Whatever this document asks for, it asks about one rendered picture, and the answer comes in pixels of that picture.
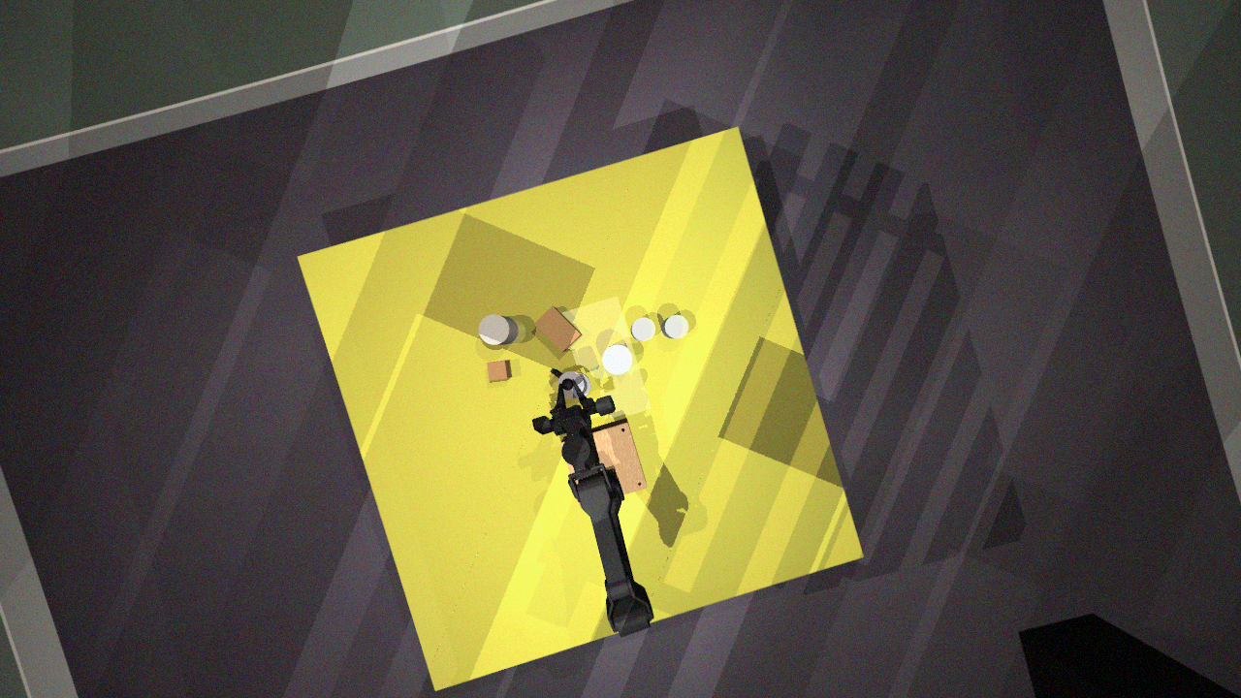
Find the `glass french press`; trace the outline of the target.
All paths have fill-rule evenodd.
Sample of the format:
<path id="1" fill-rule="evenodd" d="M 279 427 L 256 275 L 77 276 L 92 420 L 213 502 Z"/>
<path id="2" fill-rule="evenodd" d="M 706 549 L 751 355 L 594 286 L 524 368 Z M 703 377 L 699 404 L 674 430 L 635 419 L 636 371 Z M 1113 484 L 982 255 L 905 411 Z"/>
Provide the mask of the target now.
<path id="1" fill-rule="evenodd" d="M 557 389 L 558 384 L 561 384 L 563 389 L 563 397 L 573 397 L 573 400 L 578 400 L 578 395 L 577 392 L 575 392 L 572 379 L 575 379 L 575 383 L 577 383 L 581 392 L 585 392 L 586 396 L 589 394 L 589 378 L 586 378 L 585 374 L 577 374 L 575 371 L 561 374 L 561 371 L 558 371 L 557 369 L 553 369 L 550 373 L 553 373 L 553 375 L 558 378 Z"/>

